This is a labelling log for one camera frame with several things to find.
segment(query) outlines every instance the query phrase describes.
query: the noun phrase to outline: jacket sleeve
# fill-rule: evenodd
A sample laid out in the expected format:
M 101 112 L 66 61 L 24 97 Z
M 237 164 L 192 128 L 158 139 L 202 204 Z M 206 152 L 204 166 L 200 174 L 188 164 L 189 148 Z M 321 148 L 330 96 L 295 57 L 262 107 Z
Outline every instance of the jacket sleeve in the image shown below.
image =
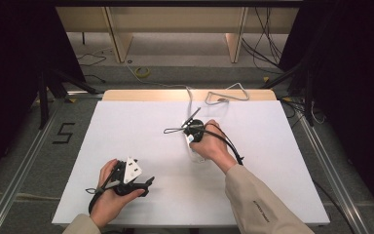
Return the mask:
M 313 233 L 270 188 L 245 167 L 226 174 L 226 195 L 241 233 Z
M 78 214 L 63 231 L 63 234 L 100 234 L 93 220 L 85 214 Z

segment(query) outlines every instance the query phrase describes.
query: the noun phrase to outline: hand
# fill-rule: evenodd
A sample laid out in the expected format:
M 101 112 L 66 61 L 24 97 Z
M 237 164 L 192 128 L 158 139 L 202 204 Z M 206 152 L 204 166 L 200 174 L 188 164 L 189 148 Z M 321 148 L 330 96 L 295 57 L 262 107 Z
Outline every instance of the hand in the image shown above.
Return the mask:
M 108 178 L 114 166 L 117 165 L 117 159 L 110 160 L 101 169 L 99 174 L 98 187 Z M 130 201 L 144 193 L 144 189 L 134 190 L 126 196 L 117 195 L 113 189 L 107 189 L 93 205 L 90 218 L 98 228 L 104 227 L 112 219 L 117 217 L 121 209 Z
M 214 120 L 209 120 L 205 126 L 207 131 L 225 137 L 216 127 L 214 127 L 217 126 L 220 128 L 219 124 Z M 227 144 L 216 136 L 205 133 L 200 142 L 191 142 L 190 147 L 202 157 L 212 160 L 224 174 L 237 164 L 236 160 L 227 150 Z

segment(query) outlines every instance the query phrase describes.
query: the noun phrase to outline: left hand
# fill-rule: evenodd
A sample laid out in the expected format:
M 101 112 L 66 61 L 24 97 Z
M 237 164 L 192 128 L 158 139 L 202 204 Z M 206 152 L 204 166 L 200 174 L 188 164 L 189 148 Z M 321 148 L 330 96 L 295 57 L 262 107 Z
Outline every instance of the left hand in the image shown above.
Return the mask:
M 118 160 L 113 159 L 102 167 L 99 174 L 98 187 L 108 178 L 114 166 L 117 165 Z M 93 205 L 90 218 L 93 220 L 98 228 L 104 227 L 111 220 L 113 220 L 120 213 L 121 209 L 130 201 L 134 200 L 142 193 L 144 189 L 134 190 L 126 196 L 117 195 L 113 189 L 107 189 Z

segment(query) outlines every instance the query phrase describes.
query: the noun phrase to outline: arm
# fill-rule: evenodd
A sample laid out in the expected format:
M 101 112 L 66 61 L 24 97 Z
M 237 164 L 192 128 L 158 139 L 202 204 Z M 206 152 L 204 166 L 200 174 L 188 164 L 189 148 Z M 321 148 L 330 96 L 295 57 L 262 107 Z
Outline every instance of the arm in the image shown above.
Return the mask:
M 210 120 L 206 129 L 222 136 L 214 126 L 219 127 Z M 237 164 L 222 140 L 204 134 L 202 141 L 190 147 L 226 175 L 226 195 L 242 233 L 313 233 L 266 184 Z
M 116 159 L 109 161 L 101 169 L 99 174 L 98 187 L 108 178 L 114 166 L 118 163 Z M 144 189 L 134 190 L 126 196 L 117 195 L 112 189 L 106 190 L 93 205 L 90 216 L 79 214 L 68 225 L 63 232 L 64 234 L 83 233 L 98 234 L 99 229 L 104 227 L 108 222 L 117 217 L 121 209 L 130 201 L 144 193 Z

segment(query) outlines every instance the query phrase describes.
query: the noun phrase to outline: white tabletop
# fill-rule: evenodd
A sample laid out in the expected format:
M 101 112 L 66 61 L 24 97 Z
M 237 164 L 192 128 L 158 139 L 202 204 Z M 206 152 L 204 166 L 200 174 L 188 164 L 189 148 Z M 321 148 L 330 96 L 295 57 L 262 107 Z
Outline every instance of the white tabletop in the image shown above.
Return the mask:
M 138 159 L 143 170 L 136 181 L 156 179 L 145 198 L 125 206 L 111 224 L 133 227 L 235 226 L 224 193 L 224 175 L 211 162 L 193 163 L 180 127 L 188 101 L 101 101 L 93 114 L 70 179 L 53 219 L 70 223 L 87 214 L 100 168 L 110 159 Z M 329 219 L 279 101 L 236 101 L 200 106 L 196 118 L 215 119 L 235 144 L 243 164 L 261 178 L 307 224 Z

